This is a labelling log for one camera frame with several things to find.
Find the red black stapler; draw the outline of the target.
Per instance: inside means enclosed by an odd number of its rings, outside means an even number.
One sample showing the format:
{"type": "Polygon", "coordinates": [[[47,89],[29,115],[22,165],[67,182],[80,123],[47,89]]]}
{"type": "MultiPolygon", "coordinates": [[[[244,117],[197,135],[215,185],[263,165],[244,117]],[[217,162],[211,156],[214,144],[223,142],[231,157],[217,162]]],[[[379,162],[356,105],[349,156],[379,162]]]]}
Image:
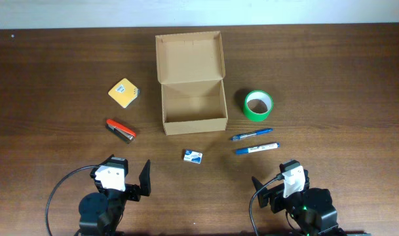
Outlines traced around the red black stapler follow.
{"type": "Polygon", "coordinates": [[[112,119],[106,120],[105,127],[127,144],[131,143],[136,138],[136,133],[133,130],[112,119]]]}

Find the blue white staples box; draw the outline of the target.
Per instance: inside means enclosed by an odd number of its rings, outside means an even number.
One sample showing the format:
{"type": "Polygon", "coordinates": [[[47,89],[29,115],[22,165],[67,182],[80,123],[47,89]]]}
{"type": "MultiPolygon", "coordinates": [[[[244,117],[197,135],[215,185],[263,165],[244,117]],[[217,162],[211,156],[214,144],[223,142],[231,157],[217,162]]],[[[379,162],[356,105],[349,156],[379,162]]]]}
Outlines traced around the blue white staples box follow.
{"type": "Polygon", "coordinates": [[[183,160],[190,162],[190,163],[196,163],[196,164],[200,164],[203,158],[203,154],[197,151],[193,151],[190,149],[186,149],[184,156],[183,156],[183,160]]]}

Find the yellow sticky note pad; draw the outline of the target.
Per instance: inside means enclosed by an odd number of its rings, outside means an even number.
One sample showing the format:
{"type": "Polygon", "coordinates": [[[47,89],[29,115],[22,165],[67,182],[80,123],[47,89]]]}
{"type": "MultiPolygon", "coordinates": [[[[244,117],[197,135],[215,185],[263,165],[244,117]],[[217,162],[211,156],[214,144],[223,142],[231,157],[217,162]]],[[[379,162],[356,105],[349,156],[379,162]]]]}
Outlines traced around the yellow sticky note pad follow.
{"type": "Polygon", "coordinates": [[[127,78],[120,80],[108,92],[108,95],[122,108],[127,108],[139,94],[139,88],[132,84],[127,78]]]}

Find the green tape roll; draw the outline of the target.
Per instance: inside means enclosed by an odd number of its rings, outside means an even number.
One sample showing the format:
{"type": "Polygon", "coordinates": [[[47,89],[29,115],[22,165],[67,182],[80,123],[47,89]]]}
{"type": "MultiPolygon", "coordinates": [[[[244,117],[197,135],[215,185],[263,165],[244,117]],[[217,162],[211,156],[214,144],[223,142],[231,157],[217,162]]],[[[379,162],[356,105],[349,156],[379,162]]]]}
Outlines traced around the green tape roll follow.
{"type": "Polygon", "coordinates": [[[249,120],[261,122],[266,120],[273,107],[273,99],[268,93],[263,90],[253,90],[245,97],[243,113],[249,120]]]}

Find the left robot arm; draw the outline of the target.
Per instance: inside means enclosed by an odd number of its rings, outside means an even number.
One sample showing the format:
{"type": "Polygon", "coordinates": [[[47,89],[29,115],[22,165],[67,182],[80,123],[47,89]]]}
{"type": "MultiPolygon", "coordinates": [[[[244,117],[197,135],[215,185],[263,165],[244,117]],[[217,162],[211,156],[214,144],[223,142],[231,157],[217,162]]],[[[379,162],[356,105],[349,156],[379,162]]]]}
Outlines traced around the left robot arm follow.
{"type": "Polygon", "coordinates": [[[80,235],[124,235],[118,225],[127,201],[140,201],[150,196],[151,161],[144,165],[137,184],[127,184],[128,161],[111,155],[90,173],[97,192],[86,195],[79,203],[80,235]]]}

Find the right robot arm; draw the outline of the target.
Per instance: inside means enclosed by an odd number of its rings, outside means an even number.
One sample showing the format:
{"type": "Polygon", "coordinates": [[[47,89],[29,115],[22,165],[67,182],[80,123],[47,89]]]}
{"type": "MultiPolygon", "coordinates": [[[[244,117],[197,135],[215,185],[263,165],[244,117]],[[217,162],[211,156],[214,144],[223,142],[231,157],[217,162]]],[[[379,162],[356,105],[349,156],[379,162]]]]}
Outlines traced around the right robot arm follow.
{"type": "Polygon", "coordinates": [[[269,206],[272,213],[284,211],[286,218],[294,220],[300,230],[297,235],[337,236],[346,233],[337,223],[337,210],[333,206],[328,189],[311,188],[308,171],[299,161],[290,160],[280,164],[280,172],[266,184],[252,177],[256,192],[249,203],[249,216],[254,231],[257,227],[252,214],[254,200],[259,207],[269,206]]]}

